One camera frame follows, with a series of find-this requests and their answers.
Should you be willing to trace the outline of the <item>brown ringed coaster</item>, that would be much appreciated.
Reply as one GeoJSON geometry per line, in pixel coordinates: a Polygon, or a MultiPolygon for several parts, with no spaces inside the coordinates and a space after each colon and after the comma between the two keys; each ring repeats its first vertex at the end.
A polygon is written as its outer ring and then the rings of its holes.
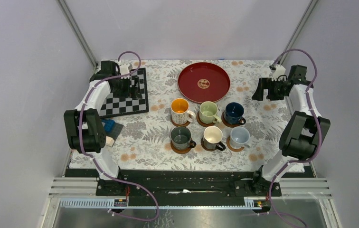
{"type": "Polygon", "coordinates": [[[171,121],[171,123],[172,123],[174,126],[176,126],[176,127],[187,127],[187,126],[190,124],[189,121],[185,122],[184,124],[177,124],[177,123],[175,123],[172,119],[171,119],[170,121],[171,121]]]}
{"type": "Polygon", "coordinates": [[[225,112],[222,112],[221,120],[222,120],[222,123],[223,123],[225,126],[229,127],[229,128],[234,128],[234,127],[240,126],[240,124],[229,124],[229,123],[225,120],[225,112]]]}
{"type": "Polygon", "coordinates": [[[175,148],[174,144],[170,143],[171,149],[177,153],[177,154],[186,154],[188,152],[191,151],[192,148],[188,147],[185,150],[178,150],[177,148],[175,148]]]}
{"type": "Polygon", "coordinates": [[[215,125],[215,123],[206,124],[206,123],[202,122],[200,117],[199,117],[199,112],[197,112],[197,114],[196,114],[196,120],[197,120],[198,124],[203,126],[203,127],[209,127],[209,126],[214,126],[215,125]]]}

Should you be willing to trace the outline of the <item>dark walnut coaster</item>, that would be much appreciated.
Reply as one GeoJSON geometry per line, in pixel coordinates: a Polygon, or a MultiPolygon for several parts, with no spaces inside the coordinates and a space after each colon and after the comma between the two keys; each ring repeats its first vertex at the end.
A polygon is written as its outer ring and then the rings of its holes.
{"type": "Polygon", "coordinates": [[[219,143],[210,143],[208,141],[205,141],[204,138],[202,138],[200,144],[204,150],[212,152],[212,151],[215,151],[218,149],[220,142],[219,143]]]}

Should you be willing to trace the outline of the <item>dark blue mug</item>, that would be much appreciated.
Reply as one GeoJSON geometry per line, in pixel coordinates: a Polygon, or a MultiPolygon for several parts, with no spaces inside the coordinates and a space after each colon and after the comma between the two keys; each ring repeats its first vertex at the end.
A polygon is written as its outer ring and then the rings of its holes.
{"type": "Polygon", "coordinates": [[[231,125],[244,125],[246,120],[243,115],[243,106],[239,103],[231,102],[225,108],[224,119],[231,125]]]}

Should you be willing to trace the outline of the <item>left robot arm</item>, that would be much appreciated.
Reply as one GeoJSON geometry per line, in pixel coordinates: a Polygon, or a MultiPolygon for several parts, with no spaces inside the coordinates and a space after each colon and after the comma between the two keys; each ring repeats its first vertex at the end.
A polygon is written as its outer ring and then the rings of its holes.
{"type": "Polygon", "coordinates": [[[64,122],[69,147],[89,157],[95,164],[99,177],[108,180],[107,189],[113,195],[125,191],[125,183],[118,178],[119,165],[112,161],[105,148],[107,135],[99,112],[109,94],[118,99],[142,99],[136,70],[132,64],[105,60],[100,70],[92,75],[89,88],[73,110],[64,113],[64,122]]]}

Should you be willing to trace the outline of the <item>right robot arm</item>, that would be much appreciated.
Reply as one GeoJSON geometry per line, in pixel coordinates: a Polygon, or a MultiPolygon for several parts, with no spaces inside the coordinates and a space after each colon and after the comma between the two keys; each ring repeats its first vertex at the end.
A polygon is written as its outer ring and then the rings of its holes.
{"type": "Polygon", "coordinates": [[[278,182],[293,165],[312,160],[331,125],[316,108],[313,85],[306,79],[305,66],[292,66],[288,76],[280,64],[271,65],[270,69],[271,76],[259,79],[252,99],[283,99],[292,116],[279,139],[279,152],[254,172],[250,188],[258,196],[264,195],[269,183],[278,182]]]}

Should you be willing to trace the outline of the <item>light wood coaster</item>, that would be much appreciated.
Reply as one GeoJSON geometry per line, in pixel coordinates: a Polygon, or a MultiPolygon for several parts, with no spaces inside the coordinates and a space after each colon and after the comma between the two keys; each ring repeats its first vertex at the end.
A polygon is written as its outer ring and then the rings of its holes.
{"type": "Polygon", "coordinates": [[[226,145],[227,145],[227,148],[233,152],[241,152],[242,150],[244,150],[244,147],[240,147],[238,149],[235,149],[233,148],[231,145],[230,145],[230,140],[231,140],[231,137],[229,136],[226,140],[226,145]]]}

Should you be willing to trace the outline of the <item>red round tray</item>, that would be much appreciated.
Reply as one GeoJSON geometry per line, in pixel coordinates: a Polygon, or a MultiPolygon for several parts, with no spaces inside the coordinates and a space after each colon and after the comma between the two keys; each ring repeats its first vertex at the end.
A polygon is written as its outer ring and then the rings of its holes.
{"type": "Polygon", "coordinates": [[[177,82],[182,95],[198,104],[221,100],[227,95],[231,85],[227,72],[208,62],[198,62],[185,67],[177,82]]]}

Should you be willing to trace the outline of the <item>black mug white inside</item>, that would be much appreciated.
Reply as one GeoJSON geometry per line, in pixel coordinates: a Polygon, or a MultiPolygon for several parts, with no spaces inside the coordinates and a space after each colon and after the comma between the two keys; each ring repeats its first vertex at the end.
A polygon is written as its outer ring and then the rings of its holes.
{"type": "Polygon", "coordinates": [[[210,143],[219,143],[218,149],[219,151],[224,151],[226,146],[222,143],[223,133],[216,126],[209,126],[203,132],[203,137],[205,141],[210,143]]]}

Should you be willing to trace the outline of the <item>pale green mug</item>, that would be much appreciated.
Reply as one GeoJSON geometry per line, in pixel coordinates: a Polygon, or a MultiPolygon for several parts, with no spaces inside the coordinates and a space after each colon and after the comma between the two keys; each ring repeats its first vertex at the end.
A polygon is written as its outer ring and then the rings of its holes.
{"type": "Polygon", "coordinates": [[[205,101],[199,108],[199,119],[204,124],[218,124],[221,117],[218,116],[218,106],[211,101],[205,101]]]}

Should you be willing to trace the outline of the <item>light blue white mug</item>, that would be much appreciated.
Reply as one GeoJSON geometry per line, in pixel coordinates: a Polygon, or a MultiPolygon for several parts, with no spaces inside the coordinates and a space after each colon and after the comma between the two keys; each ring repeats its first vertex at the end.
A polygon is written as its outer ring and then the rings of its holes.
{"type": "Polygon", "coordinates": [[[249,140],[250,132],[242,126],[237,126],[230,132],[229,144],[234,149],[241,149],[248,144],[249,140]]]}

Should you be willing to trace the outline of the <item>dark green mug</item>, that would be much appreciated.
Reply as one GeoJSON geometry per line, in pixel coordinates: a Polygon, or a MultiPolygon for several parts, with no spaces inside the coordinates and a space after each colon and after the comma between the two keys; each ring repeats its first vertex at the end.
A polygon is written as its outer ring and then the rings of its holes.
{"type": "Polygon", "coordinates": [[[188,147],[195,148],[197,145],[192,140],[190,130],[186,127],[175,127],[170,133],[170,139],[178,150],[185,150],[188,147]]]}

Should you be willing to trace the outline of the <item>floral mug orange inside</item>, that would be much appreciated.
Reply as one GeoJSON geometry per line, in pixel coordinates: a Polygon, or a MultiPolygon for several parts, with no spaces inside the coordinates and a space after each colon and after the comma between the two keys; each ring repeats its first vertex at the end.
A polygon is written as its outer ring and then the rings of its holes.
{"type": "Polygon", "coordinates": [[[189,109],[189,103],[183,98],[177,98],[170,105],[171,119],[177,124],[190,123],[196,120],[196,114],[189,109]]]}

